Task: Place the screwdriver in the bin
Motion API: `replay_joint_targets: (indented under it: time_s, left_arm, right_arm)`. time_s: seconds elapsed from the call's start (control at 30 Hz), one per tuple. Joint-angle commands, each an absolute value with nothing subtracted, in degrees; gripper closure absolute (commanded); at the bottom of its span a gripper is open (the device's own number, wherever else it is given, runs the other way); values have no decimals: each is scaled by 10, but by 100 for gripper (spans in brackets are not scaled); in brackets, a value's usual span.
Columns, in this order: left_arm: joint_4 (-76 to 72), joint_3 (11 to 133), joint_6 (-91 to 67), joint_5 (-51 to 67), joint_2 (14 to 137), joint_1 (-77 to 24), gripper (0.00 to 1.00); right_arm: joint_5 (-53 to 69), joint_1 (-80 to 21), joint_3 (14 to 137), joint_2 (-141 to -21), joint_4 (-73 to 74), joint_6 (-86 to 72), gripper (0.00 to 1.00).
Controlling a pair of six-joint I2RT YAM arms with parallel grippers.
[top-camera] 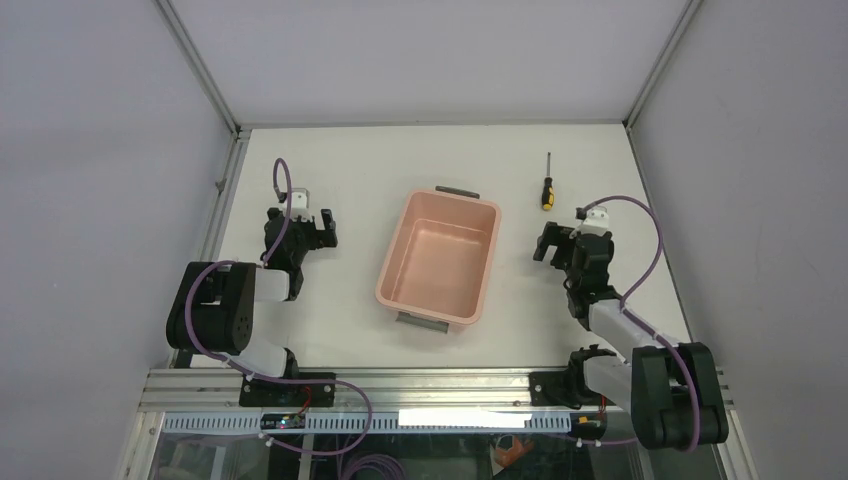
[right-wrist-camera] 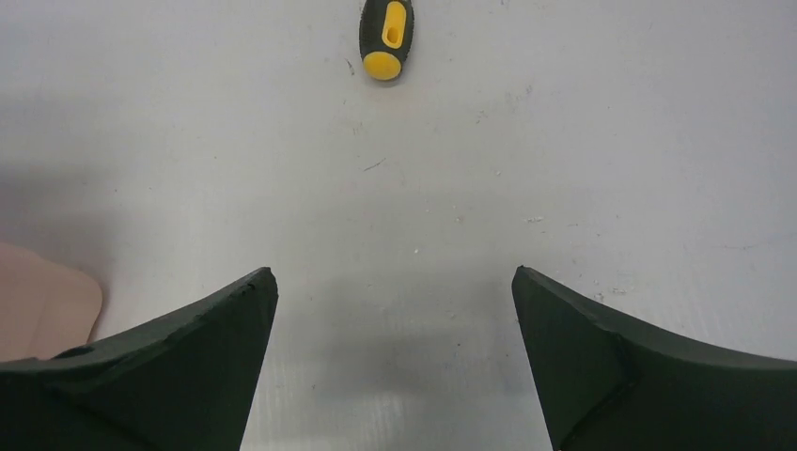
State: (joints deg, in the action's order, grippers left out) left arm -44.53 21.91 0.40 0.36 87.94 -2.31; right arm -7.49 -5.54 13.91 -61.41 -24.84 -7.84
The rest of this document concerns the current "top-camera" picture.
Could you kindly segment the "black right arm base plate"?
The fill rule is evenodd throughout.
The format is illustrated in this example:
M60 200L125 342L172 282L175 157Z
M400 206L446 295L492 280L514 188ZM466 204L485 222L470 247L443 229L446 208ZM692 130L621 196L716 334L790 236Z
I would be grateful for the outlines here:
M569 369L533 371L528 374L528 382L533 406L581 409L601 404L600 395L587 387L583 376Z

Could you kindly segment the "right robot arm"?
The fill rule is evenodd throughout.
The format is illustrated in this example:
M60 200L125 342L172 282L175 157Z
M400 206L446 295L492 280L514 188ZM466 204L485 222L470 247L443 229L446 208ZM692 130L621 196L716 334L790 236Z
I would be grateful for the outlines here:
M700 342L670 339L623 305L609 280L611 233L548 222L534 260L549 250L552 267L566 275L569 313L610 346L580 348L564 368L529 374L532 405L579 409L607 400L630 415L648 450L725 442L729 423L712 352Z

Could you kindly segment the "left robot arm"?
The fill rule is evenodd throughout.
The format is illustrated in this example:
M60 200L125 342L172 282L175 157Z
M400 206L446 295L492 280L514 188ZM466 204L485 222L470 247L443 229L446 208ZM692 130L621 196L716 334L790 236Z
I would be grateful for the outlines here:
M271 258L250 262L191 262L187 265L166 321L168 344L204 354L262 379L262 392L277 406L294 403L301 392L294 353L254 332L254 307L260 302L298 298L306 255L338 246L332 211L322 209L319 227L308 211L287 217L279 208L267 212L264 242Z

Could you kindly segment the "yellow black screwdriver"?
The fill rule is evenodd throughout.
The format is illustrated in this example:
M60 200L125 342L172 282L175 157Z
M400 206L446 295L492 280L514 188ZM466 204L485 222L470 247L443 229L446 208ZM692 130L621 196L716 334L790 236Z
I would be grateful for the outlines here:
M546 155L546 172L543 179L543 189L540 199L541 208L544 211L550 211L555 203L555 194L553 188L553 178L551 176L551 153Z

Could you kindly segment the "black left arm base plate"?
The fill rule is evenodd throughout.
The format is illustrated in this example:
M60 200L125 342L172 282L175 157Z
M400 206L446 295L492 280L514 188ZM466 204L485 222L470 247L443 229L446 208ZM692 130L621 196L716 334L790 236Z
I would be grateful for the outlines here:
M335 386L326 380L335 380L336 374L329 371L301 372L299 379L307 380L306 385L284 385L265 380L243 378L239 395L240 407L258 408L301 408L306 403L310 407L332 407L335 400Z

